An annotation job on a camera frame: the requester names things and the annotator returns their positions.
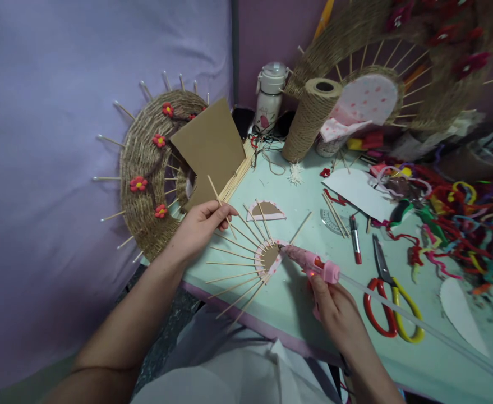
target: left hand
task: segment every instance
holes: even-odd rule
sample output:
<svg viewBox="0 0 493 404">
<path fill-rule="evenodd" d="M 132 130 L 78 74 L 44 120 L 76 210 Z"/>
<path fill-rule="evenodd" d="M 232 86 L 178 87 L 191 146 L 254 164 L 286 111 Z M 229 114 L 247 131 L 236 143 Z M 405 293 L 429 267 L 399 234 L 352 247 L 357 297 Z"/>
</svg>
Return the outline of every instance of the left hand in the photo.
<svg viewBox="0 0 493 404">
<path fill-rule="evenodd" d="M 229 227 L 226 217 L 231 221 L 238 215 L 235 208 L 226 203 L 220 207 L 217 200 L 193 207 L 170 240 L 166 252 L 179 262 L 188 263 L 203 251 L 216 229 L 223 232 Z"/>
</svg>

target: lavender fabric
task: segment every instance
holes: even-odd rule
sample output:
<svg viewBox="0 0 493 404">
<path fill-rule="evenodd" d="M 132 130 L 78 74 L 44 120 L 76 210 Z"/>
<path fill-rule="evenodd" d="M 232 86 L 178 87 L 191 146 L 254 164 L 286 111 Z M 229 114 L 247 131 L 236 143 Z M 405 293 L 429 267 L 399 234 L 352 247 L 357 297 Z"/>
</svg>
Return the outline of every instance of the lavender fabric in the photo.
<svg viewBox="0 0 493 404">
<path fill-rule="evenodd" d="M 232 91 L 229 2 L 0 0 L 0 388 L 78 349 L 135 271 L 119 147 L 162 71 Z"/>
</svg>

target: white paper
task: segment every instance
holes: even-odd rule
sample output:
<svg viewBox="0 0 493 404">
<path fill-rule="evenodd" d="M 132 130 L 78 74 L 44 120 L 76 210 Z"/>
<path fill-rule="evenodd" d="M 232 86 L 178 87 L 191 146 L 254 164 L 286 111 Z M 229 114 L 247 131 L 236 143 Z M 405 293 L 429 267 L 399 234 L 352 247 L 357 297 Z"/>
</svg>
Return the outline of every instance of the white paper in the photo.
<svg viewBox="0 0 493 404">
<path fill-rule="evenodd" d="M 440 296 L 444 313 L 458 333 L 478 352 L 489 357 L 486 343 L 472 316 L 459 281 L 454 278 L 445 280 L 441 285 Z"/>
<path fill-rule="evenodd" d="M 372 178 L 366 171 L 351 169 L 334 171 L 330 177 L 323 180 L 328 188 L 341 195 L 368 216 L 379 222 L 389 221 L 396 204 L 392 203 L 389 194 L 374 189 L 368 181 Z"/>
</svg>

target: marker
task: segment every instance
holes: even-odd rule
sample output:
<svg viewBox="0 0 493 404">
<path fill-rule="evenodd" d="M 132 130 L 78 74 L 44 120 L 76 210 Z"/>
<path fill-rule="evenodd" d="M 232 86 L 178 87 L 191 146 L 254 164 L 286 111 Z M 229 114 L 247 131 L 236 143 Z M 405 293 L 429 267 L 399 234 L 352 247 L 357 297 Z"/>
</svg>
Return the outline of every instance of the marker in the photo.
<svg viewBox="0 0 493 404">
<path fill-rule="evenodd" d="M 360 244 L 358 243 L 358 230 L 357 230 L 357 221 L 354 218 L 354 215 L 349 219 L 351 224 L 351 232 L 353 233 L 353 249 L 354 249 L 354 261 L 360 265 L 362 264 L 362 255 L 360 255 Z"/>
</svg>

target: scissor handle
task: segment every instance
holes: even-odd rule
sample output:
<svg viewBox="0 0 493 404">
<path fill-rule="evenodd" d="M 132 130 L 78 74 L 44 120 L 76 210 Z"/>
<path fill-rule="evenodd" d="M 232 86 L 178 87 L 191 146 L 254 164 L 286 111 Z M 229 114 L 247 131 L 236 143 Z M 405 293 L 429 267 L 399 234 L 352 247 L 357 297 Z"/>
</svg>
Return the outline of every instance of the scissor handle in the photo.
<svg viewBox="0 0 493 404">
<path fill-rule="evenodd" d="M 405 299 L 405 301 L 407 302 L 407 304 L 411 308 L 413 315 L 417 319 L 422 320 L 422 314 L 420 313 L 420 310 L 418 309 L 418 306 L 416 305 L 416 303 L 414 303 L 414 301 L 407 294 L 405 289 L 401 286 L 401 284 L 398 282 L 398 280 L 396 278 L 392 278 L 392 280 L 396 284 L 396 287 L 392 288 L 392 301 L 394 302 L 394 304 L 396 306 L 399 306 L 399 295 L 401 293 L 401 295 L 403 296 L 403 298 Z M 415 326 L 414 334 L 412 337 L 410 337 L 407 334 L 407 332 L 405 331 L 405 328 L 403 327 L 403 317 L 401 316 L 401 314 L 399 314 L 399 313 L 393 313 L 393 314 L 394 314 L 396 323 L 398 325 L 398 333 L 399 333 L 400 337 L 402 337 L 405 341 L 410 342 L 410 343 L 419 343 L 424 339 L 425 332 L 424 332 L 423 328 L 421 328 L 419 326 Z"/>
<path fill-rule="evenodd" d="M 368 285 L 368 289 L 375 290 L 377 287 L 377 291 L 379 294 L 386 299 L 384 282 L 382 279 L 373 278 Z M 377 330 L 379 334 L 384 337 L 394 338 L 398 335 L 398 331 L 396 330 L 396 321 L 394 318 L 394 313 L 392 310 L 385 305 L 383 305 L 383 310 L 385 310 L 386 320 L 388 321 L 388 331 L 382 329 L 382 327 L 378 324 L 377 320 L 374 317 L 373 312 L 371 311 L 371 296 L 367 293 L 364 293 L 364 310 L 366 310 L 366 315 L 370 320 L 371 325 Z"/>
</svg>

